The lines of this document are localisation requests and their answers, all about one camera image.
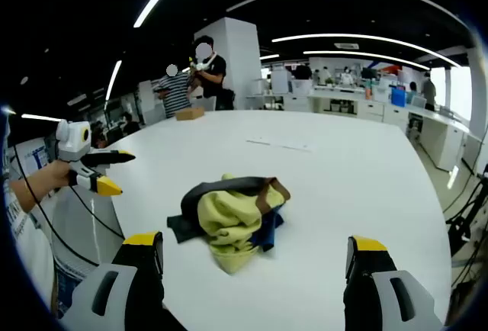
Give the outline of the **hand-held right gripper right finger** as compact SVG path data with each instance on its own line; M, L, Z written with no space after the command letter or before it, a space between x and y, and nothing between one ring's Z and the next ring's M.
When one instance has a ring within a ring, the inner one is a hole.
M377 240L348 238L345 283L346 330L444 329L431 294Z

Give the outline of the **person's left hand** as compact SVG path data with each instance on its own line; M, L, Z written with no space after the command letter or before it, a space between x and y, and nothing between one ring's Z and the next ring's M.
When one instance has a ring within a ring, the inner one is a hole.
M55 160L46 167L45 182L47 183L48 191L70 186L72 183L73 169L71 165L62 160Z

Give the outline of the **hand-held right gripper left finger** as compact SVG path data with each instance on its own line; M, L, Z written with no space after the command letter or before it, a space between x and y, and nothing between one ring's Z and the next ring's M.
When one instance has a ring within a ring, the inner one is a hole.
M79 283L60 319L65 330L141 330L163 319L162 233L125 239L110 263Z

